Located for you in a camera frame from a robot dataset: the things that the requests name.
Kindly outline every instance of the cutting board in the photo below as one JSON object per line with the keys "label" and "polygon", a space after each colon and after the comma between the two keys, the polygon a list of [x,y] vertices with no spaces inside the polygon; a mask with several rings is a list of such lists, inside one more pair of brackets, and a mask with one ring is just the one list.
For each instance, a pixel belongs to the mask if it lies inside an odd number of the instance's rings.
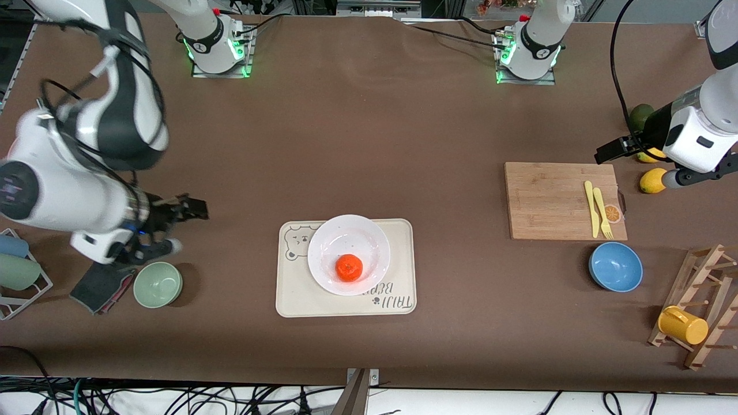
{"label": "cutting board", "polygon": [[[602,190],[605,205],[615,205],[622,210],[615,170],[611,165],[505,163],[512,238],[604,241],[602,231],[597,239],[592,237],[585,180]],[[610,227],[616,241],[627,241],[625,218],[610,224]]]}

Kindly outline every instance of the plastic fork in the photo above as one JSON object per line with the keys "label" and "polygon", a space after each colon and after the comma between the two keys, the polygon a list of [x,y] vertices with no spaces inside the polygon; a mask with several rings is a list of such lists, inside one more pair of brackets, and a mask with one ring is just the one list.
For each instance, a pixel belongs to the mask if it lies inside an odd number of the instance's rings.
{"label": "plastic fork", "polygon": [[607,239],[615,239],[613,236],[613,230],[610,228],[610,223],[607,221],[607,214],[604,211],[604,201],[602,200],[602,191],[599,190],[599,188],[594,188],[593,193],[595,196],[595,201],[597,202],[597,208],[600,211],[600,217],[602,217],[602,223],[600,224],[600,228],[602,229],[602,234]]}

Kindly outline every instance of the yellow knife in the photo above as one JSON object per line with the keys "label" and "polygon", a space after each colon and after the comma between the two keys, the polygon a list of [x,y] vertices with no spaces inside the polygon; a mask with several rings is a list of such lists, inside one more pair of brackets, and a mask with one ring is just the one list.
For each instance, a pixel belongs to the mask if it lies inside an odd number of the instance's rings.
{"label": "yellow knife", "polygon": [[592,182],[584,182],[584,191],[587,193],[587,203],[590,205],[590,216],[592,217],[592,237],[597,238],[599,234],[599,217],[595,209],[594,195],[592,193]]}

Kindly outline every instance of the mounting plate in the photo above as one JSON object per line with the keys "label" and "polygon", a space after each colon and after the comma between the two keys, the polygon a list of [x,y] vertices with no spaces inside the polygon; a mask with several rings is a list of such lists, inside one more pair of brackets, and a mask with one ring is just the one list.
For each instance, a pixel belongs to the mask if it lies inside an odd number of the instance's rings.
{"label": "mounting plate", "polygon": [[[253,27],[253,25],[244,25],[244,30],[249,30]],[[249,78],[251,76],[251,69],[254,64],[254,52],[256,50],[256,32],[257,30],[252,30],[251,32],[244,34],[243,40],[246,41],[246,43],[240,46],[243,48],[244,51],[244,59],[241,62],[237,63],[233,68],[219,74],[211,74],[204,72],[197,65],[195,65],[195,62],[193,61],[192,77],[229,79]]]}
{"label": "mounting plate", "polygon": [[[505,32],[511,32],[511,28],[512,27],[510,26],[506,27]],[[492,35],[493,44],[502,44],[507,47],[509,41],[509,37]],[[554,77],[553,68],[549,68],[548,72],[546,72],[546,74],[543,75],[541,78],[533,80],[522,79],[513,75],[513,73],[510,72],[510,69],[504,66],[501,62],[502,55],[505,52],[506,51],[503,51],[501,49],[494,50],[494,70],[495,76],[497,78],[497,83],[515,83],[518,85],[556,85],[556,78]]]}
{"label": "mounting plate", "polygon": [[[346,383],[351,381],[356,369],[348,369],[346,374]],[[379,384],[379,369],[369,369],[369,386],[377,386]]]}

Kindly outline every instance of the yellow cup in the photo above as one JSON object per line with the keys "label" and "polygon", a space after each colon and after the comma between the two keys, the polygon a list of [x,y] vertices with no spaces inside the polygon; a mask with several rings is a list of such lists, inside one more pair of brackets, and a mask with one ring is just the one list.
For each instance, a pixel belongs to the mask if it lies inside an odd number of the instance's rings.
{"label": "yellow cup", "polygon": [[685,343],[702,343],[707,337],[707,322],[696,315],[668,306],[658,316],[658,329],[665,335],[676,337]]}

